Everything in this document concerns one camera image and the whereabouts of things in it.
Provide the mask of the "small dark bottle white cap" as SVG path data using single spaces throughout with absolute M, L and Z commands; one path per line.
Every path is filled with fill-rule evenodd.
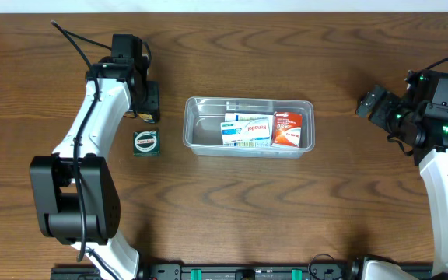
M 155 113 L 138 113 L 138 117 L 142 119 L 144 122 L 149 124 L 156 124 L 159 122 L 160 116 L 158 112 Z

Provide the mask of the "clear plastic container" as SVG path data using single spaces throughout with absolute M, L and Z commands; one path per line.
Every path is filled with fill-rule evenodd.
M 191 97 L 183 142 L 201 156 L 297 159 L 313 149 L 313 105 L 302 100 Z

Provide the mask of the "red and white box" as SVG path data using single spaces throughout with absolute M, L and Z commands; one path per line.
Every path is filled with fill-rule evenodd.
M 273 147 L 300 147 L 303 116 L 293 112 L 275 112 L 272 132 Z

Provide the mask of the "white Panadol box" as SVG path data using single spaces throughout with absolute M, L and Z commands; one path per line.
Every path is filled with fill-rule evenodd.
M 269 140 L 271 138 L 271 129 L 267 118 L 222 122 L 220 128 L 222 142 L 225 145 Z

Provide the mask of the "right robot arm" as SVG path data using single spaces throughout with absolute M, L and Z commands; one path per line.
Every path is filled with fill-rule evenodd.
M 375 86 L 363 96 L 357 115 L 387 133 L 387 140 L 405 152 L 419 168 L 429 200 L 434 239 L 431 277 L 448 279 L 448 73 L 409 71 L 408 87 L 397 96 Z

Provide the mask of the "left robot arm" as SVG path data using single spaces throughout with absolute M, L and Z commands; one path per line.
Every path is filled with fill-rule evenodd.
M 139 252 L 119 230 L 121 203 L 107 157 L 121 119 L 155 124 L 159 87 L 147 79 L 152 55 L 142 39 L 115 34 L 110 55 L 89 64 L 82 106 L 49 156 L 34 156 L 30 181 L 40 231 L 88 257 L 103 279 L 147 279 Z

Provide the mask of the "green round-logo box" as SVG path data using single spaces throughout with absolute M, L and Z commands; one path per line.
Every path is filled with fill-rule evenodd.
M 133 134 L 133 155 L 157 156 L 160 154 L 160 138 L 157 129 L 136 131 Z

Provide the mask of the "black mounting rail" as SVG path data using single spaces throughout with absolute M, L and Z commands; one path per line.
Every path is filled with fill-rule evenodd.
M 403 264 L 402 269 L 417 279 L 432 276 L 430 264 Z M 153 265 L 149 272 L 145 270 L 135 279 L 155 280 L 307 280 L 307 279 L 350 279 L 344 275 L 342 264 L 317 263 L 308 267 L 273 266 L 273 267 L 239 267 L 239 266 L 181 266 L 178 264 Z M 94 267 L 58 267 L 51 269 L 50 279 L 107 279 L 100 276 L 100 270 Z

